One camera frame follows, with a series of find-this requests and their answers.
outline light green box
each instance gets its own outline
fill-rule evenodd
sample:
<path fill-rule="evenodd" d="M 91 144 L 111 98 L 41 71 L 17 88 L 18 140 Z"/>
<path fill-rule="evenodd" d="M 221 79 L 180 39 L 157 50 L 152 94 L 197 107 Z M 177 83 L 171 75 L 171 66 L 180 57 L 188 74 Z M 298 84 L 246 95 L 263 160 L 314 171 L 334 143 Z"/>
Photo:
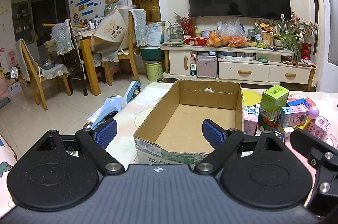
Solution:
<path fill-rule="evenodd" d="M 262 94 L 259 113 L 272 121 L 281 114 L 281 108 L 286 106 L 289 91 L 279 85 L 274 86 Z"/>

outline golden patterned glass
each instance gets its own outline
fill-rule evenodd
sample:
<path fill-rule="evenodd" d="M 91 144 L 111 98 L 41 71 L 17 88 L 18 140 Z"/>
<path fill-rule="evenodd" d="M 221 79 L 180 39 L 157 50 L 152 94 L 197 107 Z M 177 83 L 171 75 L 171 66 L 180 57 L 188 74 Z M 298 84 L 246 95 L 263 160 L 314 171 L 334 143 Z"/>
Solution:
<path fill-rule="evenodd" d="M 161 22 L 161 12 L 159 9 L 158 0 L 131 0 L 136 8 L 143 8 L 146 10 L 147 23 Z"/>

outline blue textured pad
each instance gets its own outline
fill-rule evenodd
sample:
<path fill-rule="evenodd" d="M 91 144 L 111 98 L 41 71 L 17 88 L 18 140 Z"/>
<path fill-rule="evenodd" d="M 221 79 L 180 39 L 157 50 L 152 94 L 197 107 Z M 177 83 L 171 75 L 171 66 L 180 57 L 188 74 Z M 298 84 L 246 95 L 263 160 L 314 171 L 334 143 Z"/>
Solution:
<path fill-rule="evenodd" d="M 225 194 L 209 175 L 187 165 L 129 165 L 106 176 L 85 201 L 59 212 L 16 206 L 1 224 L 315 224 L 303 206 L 259 210 Z"/>
<path fill-rule="evenodd" d="M 97 135 L 95 142 L 98 143 L 103 149 L 109 145 L 109 143 L 114 139 L 117 134 L 117 123 L 113 119 L 108 125 L 106 125 L 102 130 L 100 130 Z"/>
<path fill-rule="evenodd" d="M 207 120 L 203 121 L 202 134 L 214 149 L 224 142 L 223 133 L 211 125 Z"/>

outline tv stand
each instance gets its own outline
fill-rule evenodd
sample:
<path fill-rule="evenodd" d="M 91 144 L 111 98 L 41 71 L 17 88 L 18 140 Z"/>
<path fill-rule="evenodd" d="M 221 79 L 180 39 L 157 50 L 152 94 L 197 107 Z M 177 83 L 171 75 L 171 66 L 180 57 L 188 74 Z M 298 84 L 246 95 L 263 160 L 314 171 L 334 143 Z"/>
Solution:
<path fill-rule="evenodd" d="M 281 56 L 292 56 L 287 49 L 271 51 L 257 47 L 228 48 L 228 47 L 198 47 L 198 46 L 161 46 L 165 56 L 165 72 L 163 80 L 195 79 L 195 80 L 226 80 L 245 84 L 279 85 L 283 83 L 304 84 L 306 91 L 310 91 L 315 67 L 291 66 L 281 62 Z M 235 61 L 218 58 L 218 74 L 215 79 L 191 76 L 191 51 L 232 51 L 255 53 L 256 60 Z M 258 58 L 266 58 L 267 63 L 259 63 Z"/>

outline white box on floor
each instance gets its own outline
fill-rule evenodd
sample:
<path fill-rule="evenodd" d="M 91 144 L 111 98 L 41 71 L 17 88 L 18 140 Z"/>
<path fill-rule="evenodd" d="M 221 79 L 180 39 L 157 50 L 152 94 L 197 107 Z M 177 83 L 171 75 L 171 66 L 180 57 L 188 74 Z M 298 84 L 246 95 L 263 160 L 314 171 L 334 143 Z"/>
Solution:
<path fill-rule="evenodd" d="M 11 97 L 22 91 L 20 82 L 16 82 L 15 84 L 10 85 L 7 89 L 10 92 Z"/>

